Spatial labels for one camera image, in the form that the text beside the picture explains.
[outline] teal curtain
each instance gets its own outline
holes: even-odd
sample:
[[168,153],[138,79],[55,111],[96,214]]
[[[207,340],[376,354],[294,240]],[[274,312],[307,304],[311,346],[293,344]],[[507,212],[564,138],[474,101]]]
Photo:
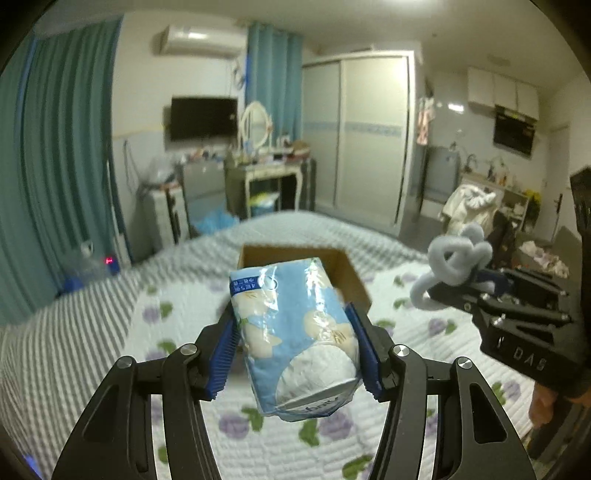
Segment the teal curtain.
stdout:
[[37,241],[20,168],[22,92],[34,47],[27,37],[0,75],[0,326],[25,321],[58,290]]
[[25,90],[22,170],[27,205],[51,275],[91,240],[111,254],[107,162],[120,20],[39,39]]
[[284,134],[301,137],[302,48],[300,35],[260,23],[248,30],[246,102],[265,106],[273,120],[273,142]]

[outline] bed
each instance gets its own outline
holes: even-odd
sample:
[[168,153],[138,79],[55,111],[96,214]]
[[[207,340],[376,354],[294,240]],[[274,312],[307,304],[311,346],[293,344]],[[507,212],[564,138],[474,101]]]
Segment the bed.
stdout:
[[[344,248],[366,284],[370,319],[426,358],[472,358],[517,432],[531,428],[533,383],[479,352],[467,314],[412,308],[412,281],[428,270],[424,255],[398,241],[309,212],[285,212],[244,222],[163,251],[119,277],[57,300],[26,324],[0,331],[0,420],[17,446],[50,478],[78,416],[115,360],[158,358],[217,320],[228,300],[228,272],[244,243]],[[152,420],[158,477],[168,471],[161,400]],[[260,418],[237,359],[226,389],[203,414],[224,479],[366,479],[387,406],[363,387],[326,419],[286,423]],[[428,400],[421,479],[430,478],[437,423]]]

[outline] cardboard box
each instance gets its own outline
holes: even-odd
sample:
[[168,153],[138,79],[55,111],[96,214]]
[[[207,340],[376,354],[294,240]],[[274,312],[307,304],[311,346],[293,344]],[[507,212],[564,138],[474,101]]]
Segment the cardboard box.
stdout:
[[367,314],[371,307],[371,299],[344,250],[337,248],[244,245],[240,252],[238,268],[264,267],[274,263],[314,257],[320,258],[332,286],[342,292],[345,302],[354,301]]

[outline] bolt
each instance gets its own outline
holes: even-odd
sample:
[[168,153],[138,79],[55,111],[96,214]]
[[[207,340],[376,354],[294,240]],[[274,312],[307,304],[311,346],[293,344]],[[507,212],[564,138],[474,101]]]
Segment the bolt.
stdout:
[[410,353],[409,348],[406,345],[395,345],[394,355],[396,356],[407,356]]
[[472,360],[466,358],[465,356],[461,356],[460,358],[458,358],[457,364],[460,366],[460,368],[463,368],[464,370],[470,370],[472,368]]
[[134,359],[131,358],[129,355],[122,356],[117,360],[117,367],[128,368],[131,366],[132,363],[134,363]]
[[183,355],[193,355],[195,352],[197,352],[197,347],[193,344],[193,343],[185,343],[182,347],[181,347],[181,353]]

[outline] wardrobe door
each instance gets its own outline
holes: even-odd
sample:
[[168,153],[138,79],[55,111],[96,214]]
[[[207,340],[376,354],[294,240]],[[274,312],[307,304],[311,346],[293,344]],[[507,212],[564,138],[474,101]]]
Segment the wardrobe door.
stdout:
[[339,140],[340,64],[304,68],[303,138],[316,159],[316,209],[330,213],[335,206],[337,144]]
[[342,69],[337,208],[346,219],[387,231],[397,221],[404,174],[408,61],[345,60]]

